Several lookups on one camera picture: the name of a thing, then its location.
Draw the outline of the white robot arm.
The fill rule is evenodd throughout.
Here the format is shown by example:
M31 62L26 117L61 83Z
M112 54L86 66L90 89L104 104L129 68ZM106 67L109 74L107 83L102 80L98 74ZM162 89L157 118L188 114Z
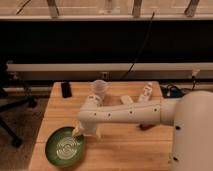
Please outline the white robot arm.
M94 135L102 123L171 125L171 171L213 171L213 92L115 106L101 106L99 97L90 95L77 119L73 136Z

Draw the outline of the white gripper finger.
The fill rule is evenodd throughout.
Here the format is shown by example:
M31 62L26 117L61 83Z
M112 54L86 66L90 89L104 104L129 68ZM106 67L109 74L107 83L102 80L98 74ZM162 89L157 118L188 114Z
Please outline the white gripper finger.
M82 134L82 126L80 124L78 124L72 131L72 136L76 137L76 136L80 136Z
M101 139L101 132L99 130L96 130L96 138Z

